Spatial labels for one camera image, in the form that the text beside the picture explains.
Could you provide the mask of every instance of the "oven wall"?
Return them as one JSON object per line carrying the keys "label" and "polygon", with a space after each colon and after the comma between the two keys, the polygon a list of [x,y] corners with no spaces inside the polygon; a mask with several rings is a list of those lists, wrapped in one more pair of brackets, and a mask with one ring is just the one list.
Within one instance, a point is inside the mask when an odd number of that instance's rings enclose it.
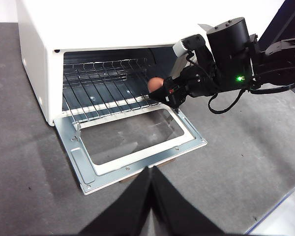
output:
{"label": "oven wall", "polygon": [[58,118],[62,113],[64,51],[56,52],[54,49],[46,50],[47,113],[45,118],[51,126],[54,126],[54,119]]}
{"label": "oven wall", "polygon": [[35,92],[39,106],[45,118],[47,118],[47,75],[45,71],[46,51],[43,42],[30,19],[30,14],[22,1],[17,1],[17,11],[22,62]]}

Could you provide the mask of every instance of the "gray carpet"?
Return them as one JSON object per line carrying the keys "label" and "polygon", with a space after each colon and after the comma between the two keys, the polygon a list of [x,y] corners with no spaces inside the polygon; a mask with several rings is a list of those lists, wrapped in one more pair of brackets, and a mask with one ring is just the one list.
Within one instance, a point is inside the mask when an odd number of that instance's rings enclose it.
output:
{"label": "gray carpet", "polygon": [[[213,107],[236,94],[219,95]],[[295,186],[295,94],[246,93],[223,115],[207,101],[188,98],[181,109],[208,145],[160,170],[218,227],[243,233]],[[0,236],[77,233],[129,183],[82,194],[23,69],[17,24],[0,23]]]}

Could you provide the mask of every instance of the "wire rack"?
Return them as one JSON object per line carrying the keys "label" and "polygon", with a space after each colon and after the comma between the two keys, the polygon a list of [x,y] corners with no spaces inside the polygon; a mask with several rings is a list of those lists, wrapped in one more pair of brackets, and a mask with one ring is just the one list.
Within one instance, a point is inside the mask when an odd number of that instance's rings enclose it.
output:
{"label": "wire rack", "polygon": [[65,64],[62,109],[75,123],[158,103],[148,98],[147,59]]}

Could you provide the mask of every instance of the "toaster oven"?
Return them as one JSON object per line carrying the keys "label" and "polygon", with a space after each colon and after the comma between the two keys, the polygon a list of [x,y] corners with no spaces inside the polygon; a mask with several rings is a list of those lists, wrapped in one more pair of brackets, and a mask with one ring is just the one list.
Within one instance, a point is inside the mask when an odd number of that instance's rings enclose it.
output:
{"label": "toaster oven", "polygon": [[129,32],[132,22],[115,29],[118,21],[99,20],[92,7],[17,1],[24,68],[85,195],[207,144],[182,111],[149,99],[147,89],[150,78],[186,66],[172,46],[199,26]]}

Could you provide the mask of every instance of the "brown egg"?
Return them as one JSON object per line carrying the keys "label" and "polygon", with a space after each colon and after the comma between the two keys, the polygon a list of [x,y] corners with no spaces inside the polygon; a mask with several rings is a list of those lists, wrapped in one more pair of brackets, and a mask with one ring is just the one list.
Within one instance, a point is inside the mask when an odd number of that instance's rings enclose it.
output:
{"label": "brown egg", "polygon": [[160,77],[153,77],[148,81],[147,88],[149,92],[154,92],[155,90],[159,89],[163,86],[164,79]]}

